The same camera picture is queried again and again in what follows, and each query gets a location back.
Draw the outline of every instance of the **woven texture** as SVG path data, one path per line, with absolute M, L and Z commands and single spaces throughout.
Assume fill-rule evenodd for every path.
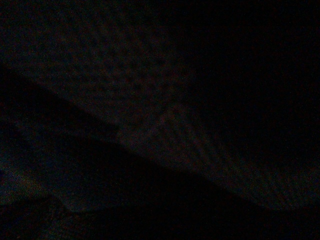
M 21 181 L 14 185 L 15 178 L 4 179 L 4 202 L 14 198 L 12 191 L 24 198 L 45 190 L 68 210 L 83 212 L 140 205 L 158 194 L 153 189 L 157 176 L 144 172 L 142 160 L 134 161 L 137 157 L 118 144 L 28 128 L 20 128 L 20 134 L 4 123 L 0 130 L 1 168 Z
M 0 207 L 3 240 L 98 239 L 100 213 L 70 213 L 55 197 L 23 200 Z
M 256 164 L 232 142 L 207 134 L 184 102 L 193 71 L 142 1 L 33 1 L 7 4 L 5 14 L 10 27 L 1 29 L 2 62 L 119 126 L 117 141 L 127 149 L 168 168 L 201 174 L 267 208 L 297 208 L 319 199 L 317 162 L 307 169 Z M 48 164 L 58 156 L 63 169 L 69 154 L 75 156 L 57 151 L 63 144 L 46 139 L 48 132 L 37 138 L 32 127 L 18 127 L 41 161 Z
M 38 199 L 48 196 L 48 192 L 36 182 L 26 177 L 4 172 L 0 181 L 0 205 L 14 203 L 24 199 Z

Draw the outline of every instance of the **fabric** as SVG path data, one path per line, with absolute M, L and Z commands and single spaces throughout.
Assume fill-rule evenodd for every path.
M 197 173 L 274 210 L 319 199 L 318 156 L 303 167 L 259 161 L 259 156 L 239 150 L 232 139 L 223 139 L 214 131 L 218 125 L 204 123 L 197 104 L 188 98 L 188 87 L 201 74 L 179 54 L 152 6 L 126 0 L 7 3 L 1 61 L 91 116 L 117 126 L 114 142 L 161 166 Z M 31 143 L 36 165 L 43 167 L 39 173 L 56 168 L 75 174 L 79 165 L 62 146 L 64 135 L 74 137 L 77 131 L 52 124 L 48 130 L 46 124 L 21 117 L 19 106 L 16 110 L 13 116 L 6 112 L 5 119 L 15 122 Z M 51 138 L 57 129 L 62 136 Z M 70 196 L 45 184 L 70 205 Z M 79 203 L 74 210 L 85 208 Z
M 0 217 L 1 239 L 102 239 L 102 229 L 96 221 L 100 212 L 70 213 L 52 196 L 2 205 Z
M 84 212 L 143 205 L 161 195 L 153 189 L 159 176 L 144 173 L 143 160 L 132 162 L 137 157 L 119 145 L 27 128 L 20 134 L 17 129 L 1 124 L 1 168 L 14 173 L 4 179 L 2 204 L 49 194 L 68 210 Z M 14 184 L 15 175 L 20 185 Z M 7 192 L 26 186 L 16 198 Z
M 21 200 L 45 198 L 48 192 L 30 179 L 5 172 L 0 184 L 0 205 L 7 205 Z

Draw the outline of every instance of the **cloth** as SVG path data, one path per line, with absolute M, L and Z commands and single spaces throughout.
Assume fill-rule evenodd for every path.
M 3 173 L 0 184 L 0 193 L 1 205 L 8 205 L 21 200 L 45 198 L 48 196 L 48 192 L 40 187 L 37 182 L 13 175 L 12 172 Z
M 96 119 L 116 126 L 111 131 L 115 135 L 107 134 L 104 140 L 158 165 L 199 174 L 266 208 L 298 208 L 319 199 L 318 157 L 303 167 L 259 161 L 259 156 L 244 154 L 230 138 L 223 139 L 215 126 L 208 127 L 197 109 L 199 104 L 188 98 L 188 87 L 196 78 L 201 81 L 201 74 L 179 54 L 152 4 L 18 1 L 4 4 L 4 9 L 1 61 Z M 40 174 L 56 168 L 65 175 L 77 175 L 77 161 L 71 160 L 68 147 L 61 147 L 65 134 L 104 136 L 99 129 L 89 135 L 83 125 L 72 129 L 55 122 L 34 124 L 32 117 L 24 118 L 20 111 L 18 106 L 13 115 L 6 112 L 3 118 L 14 122 L 31 143 L 35 165 L 43 167 Z M 63 136 L 52 138 L 57 131 Z M 45 184 L 70 205 L 69 195 Z
M 2 205 L 0 216 L 6 240 L 103 239 L 101 212 L 71 213 L 53 196 Z

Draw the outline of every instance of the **dark background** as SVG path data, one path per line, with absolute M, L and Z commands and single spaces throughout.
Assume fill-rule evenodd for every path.
M 212 15 L 223 19 L 231 11 L 196 1 L 151 3 L 186 63 L 196 70 L 190 96 L 203 96 L 199 103 L 207 103 L 199 104 L 204 106 L 203 119 L 216 121 L 221 135 L 240 149 L 254 146 L 250 151 L 256 155 L 266 156 L 272 149 L 284 163 L 292 156 L 301 161 L 315 155 L 317 29 L 218 26 L 212 24 Z M 123 155 L 124 150 L 114 147 L 113 154 Z M 127 160 L 135 162 L 131 167 L 146 182 L 158 179 L 151 187 L 164 194 L 157 204 L 103 211 L 97 225 L 108 239 L 319 237 L 318 205 L 271 211 L 201 177 L 167 170 L 132 154 Z

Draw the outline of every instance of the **textured fabric surface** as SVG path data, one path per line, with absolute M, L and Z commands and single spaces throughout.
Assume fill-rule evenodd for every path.
M 157 177 L 143 173 L 141 162 L 117 144 L 52 131 L 30 130 L 1 124 L 1 168 L 14 173 L 33 194 L 57 197 L 73 212 L 140 205 L 160 194 L 153 189 Z M 18 188 L 10 177 L 1 188 Z M 28 195 L 18 191 L 21 197 Z
M 56 198 L 23 200 L 0 207 L 0 237 L 4 240 L 99 239 L 95 221 L 101 213 L 70 213 Z
M 209 134 L 185 99 L 194 71 L 143 2 L 35 4 L 5 5 L 2 62 L 117 125 L 119 144 L 168 168 L 198 173 L 267 208 L 297 208 L 319 199 L 318 161 L 291 168 L 260 163 L 217 133 Z M 68 152 L 52 147 L 60 143 L 47 139 L 45 126 L 39 141 L 35 126 L 17 125 L 36 148 L 36 159 L 48 164 L 58 156 L 52 162 L 63 167 Z
M 4 172 L 0 182 L 0 205 L 6 205 L 25 199 L 39 199 L 48 196 L 48 192 L 37 182 Z

